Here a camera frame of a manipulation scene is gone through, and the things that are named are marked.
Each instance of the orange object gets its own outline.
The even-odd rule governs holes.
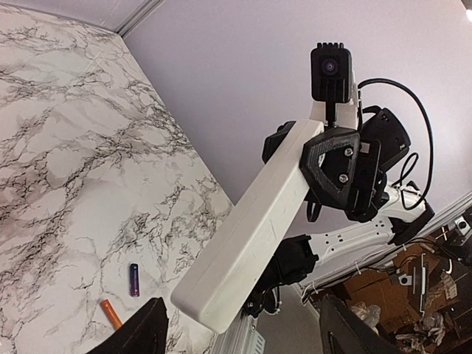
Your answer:
[[[100,303],[100,307],[102,308],[105,315],[108,317],[108,320],[113,325],[115,330],[118,330],[123,323],[119,320],[119,317],[115,310],[111,307],[111,303],[108,300],[104,300]]]

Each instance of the camera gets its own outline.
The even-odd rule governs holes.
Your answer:
[[[348,103],[353,59],[343,43],[318,43],[311,52],[311,96],[315,101]]]

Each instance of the battery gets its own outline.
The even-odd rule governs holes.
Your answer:
[[[138,265],[135,263],[130,264],[130,292],[132,297],[139,296]]]

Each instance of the bolt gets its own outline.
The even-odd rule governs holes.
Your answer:
[[[345,173],[342,173],[339,175],[339,181],[341,183],[347,183],[347,181],[349,181],[349,177]]]
[[[354,154],[354,150],[348,147],[346,150],[344,150],[344,156],[351,157]]]

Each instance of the black bracket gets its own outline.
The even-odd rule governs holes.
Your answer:
[[[410,181],[408,186],[412,186],[416,190],[419,190],[417,185]],[[390,240],[389,245],[392,243],[396,246],[401,246],[413,237],[418,235],[418,233],[426,226],[426,224],[434,217],[434,210],[431,208],[429,203],[425,200],[426,210],[421,214],[415,221],[411,223],[406,223],[397,218],[389,218],[392,223],[392,231],[395,236]]]
[[[337,127],[305,143],[299,167],[310,186],[308,198],[326,207],[348,207],[360,142],[356,130]]]
[[[243,309],[247,314],[257,318],[263,310],[274,313],[277,304],[272,289],[300,282],[313,271],[319,257],[311,251],[309,240],[310,236],[301,235],[285,239],[279,244],[246,300]]]

